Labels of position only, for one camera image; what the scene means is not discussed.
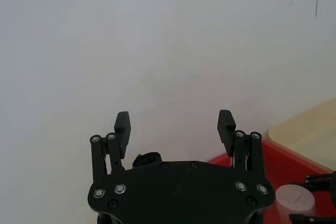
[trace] screw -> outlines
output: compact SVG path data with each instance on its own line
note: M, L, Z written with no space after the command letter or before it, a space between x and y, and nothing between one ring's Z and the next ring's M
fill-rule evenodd
M257 185L257 189L262 194L268 194L268 190L266 186L263 185Z
M246 197L246 203L248 203L250 206L255 206L257 204L257 201L254 197L248 196Z
M247 190L247 186L243 183L243 182L236 182L236 187L239 191L246 191Z
M115 200L115 199L110 200L110 202L107 205L107 207L110 208L110 209L117 208L117 206L118 206L118 201Z
M98 136L94 136L94 137L92 138L92 141L93 141L93 142L98 142L99 139L100 139L100 137L98 137Z
M238 132L236 133L236 135L237 135L237 136L244 136L243 132L240 132L240 131L238 131Z
M191 166L192 168L198 168L198 163L197 163L197 162L191 162L191 163L190 163L190 166Z
M161 163L160 167L161 167L162 169L167 169L167 168L168 168L168 163L163 162L163 163Z
M255 139L258 139L258 138L260 138L260 135L257 134L257 133L253 133L253 134L252 134L252 137L255 138Z
M125 184L117 184L114 188L114 192L116 194L123 194L126 191L126 185Z
M99 198L103 197L104 194L105 194L105 190L103 188L99 188L99 189L94 191L93 196L94 196L94 198L99 199Z

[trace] wooden board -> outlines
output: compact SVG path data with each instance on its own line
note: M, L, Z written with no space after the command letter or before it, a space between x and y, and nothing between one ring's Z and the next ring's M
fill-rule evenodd
M273 126L268 136L325 170L336 170L336 99Z

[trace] silver screw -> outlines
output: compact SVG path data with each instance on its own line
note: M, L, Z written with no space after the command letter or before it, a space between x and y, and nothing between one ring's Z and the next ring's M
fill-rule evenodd
M96 189L93 193L94 198L99 199L103 197L105 194L105 190L103 188Z
M247 186L243 183L243 182L236 182L236 187L239 191L246 191L247 190Z
M266 186L263 185L257 185L257 189L262 194L268 194L268 190Z
M93 142L98 142L98 141L99 141L99 137L98 137L98 136L94 136L94 137L92 138L92 141L93 141Z
M254 137L254 138L256 138L256 139L260 138L259 134L257 134L257 133L253 133L253 134L252 134L252 137Z
M125 184L117 184L114 188L114 192L116 194L123 194L126 191L126 185Z

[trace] red tray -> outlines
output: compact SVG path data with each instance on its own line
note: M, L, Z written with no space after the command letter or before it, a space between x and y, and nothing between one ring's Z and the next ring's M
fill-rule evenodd
M263 142L263 153L265 172L268 180L277 190L280 186L290 182L303 182L307 174L323 174L326 171L309 164L302 159L272 145L268 142ZM229 166L230 158L223 154L209 161L209 163ZM316 201L316 216L331 217L336 216L329 192L318 191L313 193ZM280 224L276 207L273 205L264 210L265 224Z

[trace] white wall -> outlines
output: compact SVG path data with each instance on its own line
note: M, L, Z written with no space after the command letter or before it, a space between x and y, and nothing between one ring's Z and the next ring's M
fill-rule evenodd
M219 109L267 129L336 95L336 3L0 0L1 223L95 223L89 137L128 110L137 153L223 152Z

